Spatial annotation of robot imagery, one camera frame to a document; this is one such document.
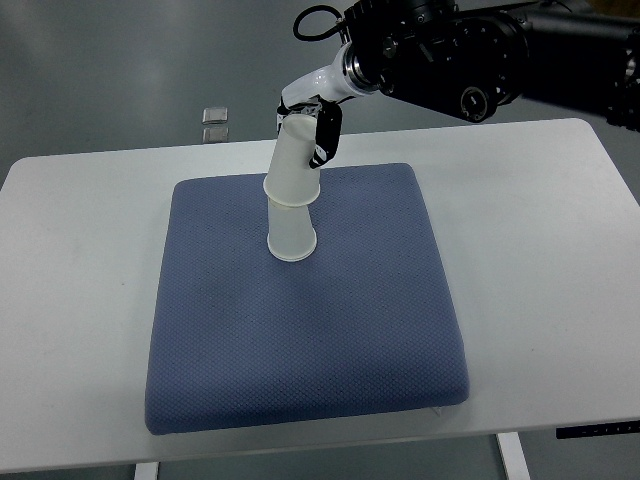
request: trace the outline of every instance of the stacked cups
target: stacked cups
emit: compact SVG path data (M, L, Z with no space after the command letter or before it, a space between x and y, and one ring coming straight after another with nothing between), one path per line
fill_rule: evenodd
M320 169L309 167L315 134L315 118L286 117L264 179L269 206L267 245L276 258L286 262L307 258L317 244L308 208L320 194Z

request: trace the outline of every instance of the small metal object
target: small metal object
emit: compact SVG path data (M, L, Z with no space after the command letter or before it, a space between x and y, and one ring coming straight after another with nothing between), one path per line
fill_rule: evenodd
M227 127L209 127L202 132L202 143L225 143L229 141Z
M227 107L209 107L202 112L202 124L210 125L213 123L227 122Z

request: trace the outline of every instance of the paper cup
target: paper cup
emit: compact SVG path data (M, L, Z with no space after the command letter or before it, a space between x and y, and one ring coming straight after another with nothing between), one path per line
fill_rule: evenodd
M316 119L292 114L284 119L273 151L264 191L287 207L313 202L320 194L320 169L309 167L316 146Z
M274 257L297 262L313 253L316 231L311 225L309 208L278 205L269 199L269 235L267 245Z

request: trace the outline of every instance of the concrete floor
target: concrete floor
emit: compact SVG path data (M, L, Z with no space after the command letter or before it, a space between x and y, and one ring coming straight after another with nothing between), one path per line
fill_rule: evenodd
M315 3L0 0L0 185L26 156L198 144L207 106L229 108L231 141L275 138L283 86L329 63L338 47L293 38L293 19ZM344 133L463 124L379 94L343 110ZM528 100L490 121L565 117L591 123L640 199L639 133ZM558 441L543 431L522 434L522 443L532 478L640 478L638 434ZM166 464L160 478L503 478L498 462L492 437L477 437ZM130 466L3 476L132 477Z

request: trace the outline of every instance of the robotic arm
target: robotic arm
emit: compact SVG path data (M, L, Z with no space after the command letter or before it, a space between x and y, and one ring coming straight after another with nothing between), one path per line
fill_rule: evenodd
M336 26L305 36L310 13ZM316 6L294 34L316 41L340 33L334 62L287 86L278 128L290 113L318 118L309 165L333 158L339 104L384 95L478 123L519 95L605 115L640 130L640 22L591 12L582 0L534 1L460 12L455 0L361 0L344 17Z

